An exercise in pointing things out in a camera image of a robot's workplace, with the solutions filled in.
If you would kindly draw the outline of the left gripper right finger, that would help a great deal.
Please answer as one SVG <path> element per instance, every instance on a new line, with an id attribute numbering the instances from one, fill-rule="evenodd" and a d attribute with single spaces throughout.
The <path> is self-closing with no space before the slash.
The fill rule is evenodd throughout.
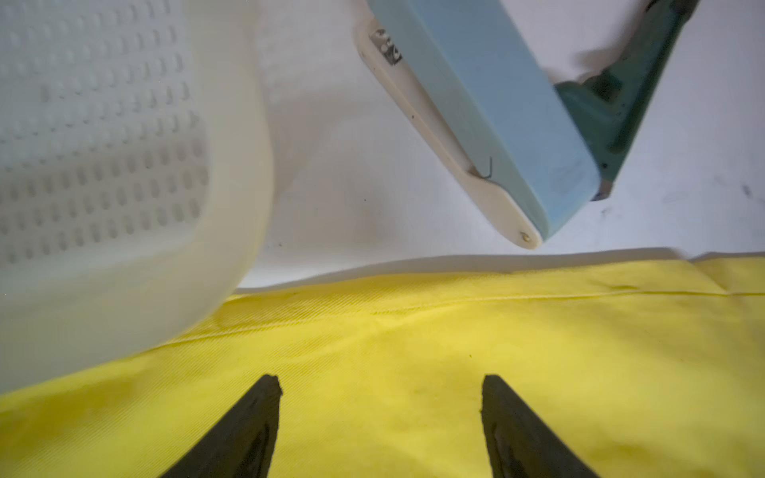
<path id="1" fill-rule="evenodd" d="M 597 475 L 500 376 L 484 378 L 481 420 L 494 477 Z"/>

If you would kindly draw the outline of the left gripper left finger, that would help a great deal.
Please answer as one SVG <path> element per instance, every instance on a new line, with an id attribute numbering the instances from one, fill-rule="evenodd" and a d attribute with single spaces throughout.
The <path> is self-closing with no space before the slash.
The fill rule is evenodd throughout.
<path id="1" fill-rule="evenodd" d="M 281 396 L 276 376 L 259 378 L 163 476 L 266 477 L 276 446 Z"/>

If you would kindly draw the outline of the yellow trousers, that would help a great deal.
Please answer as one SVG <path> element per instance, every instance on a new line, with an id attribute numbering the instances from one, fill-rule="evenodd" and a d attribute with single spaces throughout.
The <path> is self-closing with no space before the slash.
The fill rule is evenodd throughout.
<path id="1" fill-rule="evenodd" d="M 5 477 L 155 477 L 261 378 L 274 477 L 487 477 L 501 376 L 597 473 L 764 473 L 764 261 L 400 275 L 228 299 L 183 335 L 1 398 Z"/>

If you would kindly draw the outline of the white plastic basket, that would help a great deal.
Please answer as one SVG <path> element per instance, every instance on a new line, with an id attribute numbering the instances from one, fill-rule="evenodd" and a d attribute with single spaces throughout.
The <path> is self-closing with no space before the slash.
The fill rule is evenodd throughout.
<path id="1" fill-rule="evenodd" d="M 275 189 L 252 1 L 1 5 L 1 388 L 216 309 Z"/>

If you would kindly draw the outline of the green pipe wrench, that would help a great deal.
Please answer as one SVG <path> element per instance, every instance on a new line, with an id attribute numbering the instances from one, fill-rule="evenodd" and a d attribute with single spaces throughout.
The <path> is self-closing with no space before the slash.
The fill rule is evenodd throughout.
<path id="1" fill-rule="evenodd" d="M 599 167 L 601 185 L 595 201 L 611 196 L 675 42 L 697 5 L 681 0 L 649 2 L 615 62 L 582 83 L 555 86 Z"/>

